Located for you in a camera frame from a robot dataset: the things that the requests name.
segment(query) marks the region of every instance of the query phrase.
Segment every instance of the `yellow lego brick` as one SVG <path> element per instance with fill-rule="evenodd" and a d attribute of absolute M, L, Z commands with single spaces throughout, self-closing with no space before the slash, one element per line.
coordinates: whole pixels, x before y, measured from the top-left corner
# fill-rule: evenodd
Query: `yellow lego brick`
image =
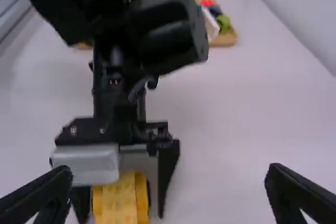
<path fill-rule="evenodd" d="M 126 173 L 110 185 L 92 187 L 96 224 L 150 224 L 146 177 Z"/>

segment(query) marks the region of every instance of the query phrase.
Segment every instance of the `robotic arm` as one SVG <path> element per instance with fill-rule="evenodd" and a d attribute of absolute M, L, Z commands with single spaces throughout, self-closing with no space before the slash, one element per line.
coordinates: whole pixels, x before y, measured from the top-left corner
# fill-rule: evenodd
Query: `robotic arm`
<path fill-rule="evenodd" d="M 158 214 L 180 156 L 167 122 L 147 122 L 146 87 L 159 76 L 204 62 L 208 40 L 195 0 L 30 0 L 68 44 L 93 42 L 93 116 L 75 118 L 56 137 L 53 168 L 73 173 L 71 201 L 80 223 L 91 212 L 91 186 L 119 179 L 119 157 L 158 158 Z"/>

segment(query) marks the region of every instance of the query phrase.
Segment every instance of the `green lego brick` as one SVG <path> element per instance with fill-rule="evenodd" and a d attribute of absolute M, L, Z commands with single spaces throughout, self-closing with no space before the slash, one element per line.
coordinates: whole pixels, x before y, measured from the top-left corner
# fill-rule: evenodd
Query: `green lego brick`
<path fill-rule="evenodd" d="M 221 34 L 227 33 L 230 28 L 230 17 L 225 16 L 225 15 L 219 15 L 216 18 L 216 20 L 221 28 L 219 33 Z"/>

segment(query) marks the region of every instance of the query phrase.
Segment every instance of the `cable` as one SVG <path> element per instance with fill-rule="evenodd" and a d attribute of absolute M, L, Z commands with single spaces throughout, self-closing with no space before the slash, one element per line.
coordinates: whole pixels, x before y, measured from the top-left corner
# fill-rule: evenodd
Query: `cable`
<path fill-rule="evenodd" d="M 144 78 L 137 81 L 127 96 L 129 102 L 132 102 L 134 99 L 136 99 L 137 94 L 144 88 L 146 82 L 148 81 L 155 81 L 155 79 L 152 76 L 145 76 Z"/>

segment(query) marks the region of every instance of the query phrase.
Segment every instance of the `white table surface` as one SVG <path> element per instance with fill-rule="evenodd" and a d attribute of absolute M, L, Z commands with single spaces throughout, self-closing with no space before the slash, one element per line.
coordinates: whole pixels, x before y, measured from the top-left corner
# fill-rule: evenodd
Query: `white table surface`
<path fill-rule="evenodd" d="M 182 141 L 163 223 L 275 223 L 270 163 L 336 192 L 336 80 L 260 0 L 218 1 L 238 44 L 147 96 L 148 119 Z M 38 15 L 0 57 L 0 196 L 49 171 L 61 126 L 92 113 L 90 57 Z"/>

